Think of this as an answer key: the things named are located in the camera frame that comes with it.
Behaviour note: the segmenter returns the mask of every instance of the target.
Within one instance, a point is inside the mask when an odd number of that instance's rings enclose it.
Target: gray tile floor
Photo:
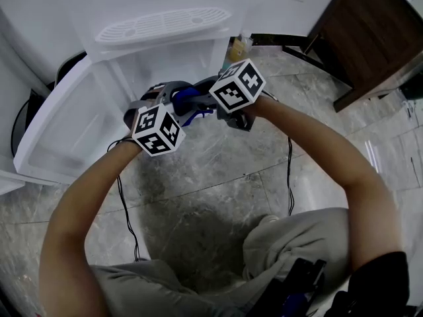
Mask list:
[[[255,47],[251,57],[270,92],[346,136],[378,169],[397,200],[411,256],[423,235],[423,104],[403,102],[395,91],[337,114],[332,102],[348,90],[342,83],[278,47]],[[264,120],[244,133],[213,116],[186,133],[176,153],[141,155],[122,181],[141,254],[167,261],[184,285],[213,291],[240,276],[243,239],[260,218],[288,214],[288,140]],[[294,213],[346,207],[342,190],[296,145],[293,155]],[[24,316],[42,313],[40,249],[65,189],[27,184],[0,197],[0,283]],[[115,185],[90,230],[87,257],[122,264],[132,262],[133,250]]]

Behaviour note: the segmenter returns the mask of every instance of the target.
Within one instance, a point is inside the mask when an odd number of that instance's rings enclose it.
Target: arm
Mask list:
[[[284,104],[260,96],[245,110],[266,118],[291,137],[345,191],[350,209],[353,270],[401,251],[394,201],[363,155],[331,128]]]
[[[108,316],[84,242],[110,187],[140,151],[130,142],[114,147],[68,188],[53,212],[40,258],[40,300],[48,316]]]

